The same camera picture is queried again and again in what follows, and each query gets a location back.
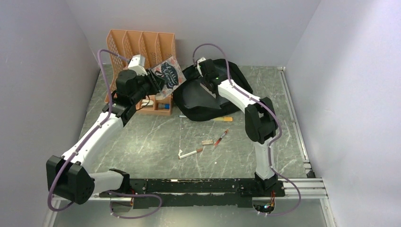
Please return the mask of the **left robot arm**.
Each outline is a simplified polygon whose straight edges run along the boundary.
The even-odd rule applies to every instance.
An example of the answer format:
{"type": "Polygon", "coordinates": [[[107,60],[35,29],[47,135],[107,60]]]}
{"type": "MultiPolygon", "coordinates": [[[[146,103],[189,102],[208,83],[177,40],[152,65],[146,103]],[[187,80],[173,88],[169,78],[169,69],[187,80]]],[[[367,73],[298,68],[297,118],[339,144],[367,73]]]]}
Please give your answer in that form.
{"type": "Polygon", "coordinates": [[[51,156],[46,162],[48,205],[54,195],[83,204],[97,193],[116,193],[120,197],[131,194],[128,173],[117,169],[89,173],[88,169],[95,154],[136,113],[136,105],[147,96],[160,93],[165,84],[164,78],[151,70],[146,70],[144,75],[134,70],[122,70],[118,74],[116,90],[111,93],[113,98],[96,123],[62,156],[51,156]]]}

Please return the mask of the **black student backpack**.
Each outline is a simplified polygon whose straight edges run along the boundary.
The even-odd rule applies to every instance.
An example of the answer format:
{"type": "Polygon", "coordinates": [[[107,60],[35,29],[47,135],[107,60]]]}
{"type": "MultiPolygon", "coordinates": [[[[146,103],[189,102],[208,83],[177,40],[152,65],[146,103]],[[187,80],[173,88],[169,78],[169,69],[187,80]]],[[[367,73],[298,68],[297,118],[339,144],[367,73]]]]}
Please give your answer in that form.
{"type": "MultiPolygon", "coordinates": [[[[222,80],[227,79],[227,66],[224,59],[213,60],[215,69],[222,80]]],[[[239,67],[229,61],[231,79],[249,93],[253,89],[246,80],[239,67]]],[[[195,122],[204,122],[211,119],[233,114],[239,108],[228,99],[212,93],[202,84],[202,78],[196,66],[190,66],[183,70],[187,79],[173,92],[173,101],[183,115],[195,122]]]]}

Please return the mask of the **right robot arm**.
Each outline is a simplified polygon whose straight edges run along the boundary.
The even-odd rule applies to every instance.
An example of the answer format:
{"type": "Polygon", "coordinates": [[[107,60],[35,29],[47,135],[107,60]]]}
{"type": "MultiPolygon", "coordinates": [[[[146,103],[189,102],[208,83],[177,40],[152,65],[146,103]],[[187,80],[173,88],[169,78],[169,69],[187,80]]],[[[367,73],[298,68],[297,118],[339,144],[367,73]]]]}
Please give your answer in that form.
{"type": "Polygon", "coordinates": [[[244,113],[245,132],[253,141],[256,154],[255,190],[268,195],[278,181],[272,159],[273,142],[278,128],[273,110],[267,107],[268,99],[261,99],[241,88],[231,78],[229,63],[225,61],[227,79],[219,77],[213,60],[204,57],[196,61],[196,69],[210,93],[223,97],[244,113]]]}

